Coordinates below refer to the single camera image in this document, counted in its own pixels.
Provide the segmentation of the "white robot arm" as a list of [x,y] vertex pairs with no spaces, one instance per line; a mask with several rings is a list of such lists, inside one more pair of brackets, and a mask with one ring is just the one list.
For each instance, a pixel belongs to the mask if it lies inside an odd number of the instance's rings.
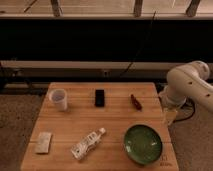
[[213,86],[206,82],[209,76],[209,66],[202,61],[176,66],[167,73],[167,85],[159,93],[167,125],[174,122],[188,98],[213,112]]

